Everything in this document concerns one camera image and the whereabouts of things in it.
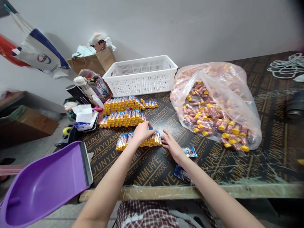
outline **plastic wrap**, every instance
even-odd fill
[[[230,128],[240,128],[239,130],[234,129],[234,132],[241,132],[241,127],[243,131],[246,131],[244,135],[249,141],[249,149],[257,149],[262,140],[261,121],[246,79],[244,69],[231,63],[212,62],[179,69],[174,79],[174,89],[171,91],[170,100],[182,126],[199,135],[206,135],[212,140],[221,142],[221,134],[229,133],[227,132],[228,122],[231,122],[230,124],[233,126]],[[200,94],[191,96],[195,93],[193,86],[199,87],[200,81],[205,87],[200,89]],[[210,112],[211,108],[211,112],[213,112],[212,104],[214,109],[219,109],[222,112],[221,115],[216,112],[208,113],[210,118],[216,121],[213,124],[218,124],[218,126],[212,126],[216,128],[213,133],[209,130],[201,132],[199,130],[201,126],[195,125],[193,120],[204,121],[206,119],[204,111]],[[190,116],[185,114],[192,108],[203,115],[196,116],[195,113],[191,113]],[[221,116],[221,118],[227,118],[225,116],[227,115],[230,120],[227,119],[223,126],[220,122],[217,123],[219,117],[216,115]]]

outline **person's right hand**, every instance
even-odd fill
[[[176,161],[177,164],[181,165],[184,159],[188,159],[187,155],[185,154],[183,149],[179,146],[179,144],[175,141],[173,136],[167,130],[163,130],[163,131],[165,135],[161,137],[162,139],[161,142],[167,145],[163,144],[162,146],[164,148],[167,148],[170,151],[174,161]]]

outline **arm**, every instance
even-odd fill
[[[151,124],[146,121],[136,127],[133,138],[95,188],[73,228],[107,227],[137,148],[156,132],[148,130],[148,126]]]
[[[166,135],[162,137],[162,142],[167,145],[163,146],[169,149],[174,160],[189,174],[198,190],[226,227],[264,227],[236,199],[230,196],[208,174],[188,158],[168,131],[164,130],[164,132]]]

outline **wooden table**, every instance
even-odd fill
[[[156,129],[167,128],[182,147],[194,146],[198,154],[195,160],[219,185],[235,198],[302,198],[303,167],[297,163],[304,148],[301,136],[304,124],[290,125],[284,118],[286,101],[291,94],[303,90],[301,83],[280,80],[266,71],[274,60],[284,60],[292,52],[231,61],[247,73],[247,84],[254,97],[260,115],[263,139],[257,150],[247,157],[239,157],[212,140],[202,138],[183,128],[169,101],[169,93],[151,94],[160,105],[145,110],[147,120]],[[83,138],[88,152],[94,152],[91,168],[94,184],[101,180],[119,156],[112,144],[128,128],[100,129]],[[113,157],[106,162],[105,156]],[[186,186],[173,176],[176,163],[168,151],[162,148],[138,150],[128,171],[120,200],[197,199],[201,194],[196,187]],[[156,166],[151,172],[148,159],[155,158]],[[132,184],[143,185],[132,187]],[[94,189],[84,191],[80,201],[86,201]]]

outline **plastic container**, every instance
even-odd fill
[[[177,65],[167,56],[113,63],[102,77],[113,97],[167,92],[173,89]]]

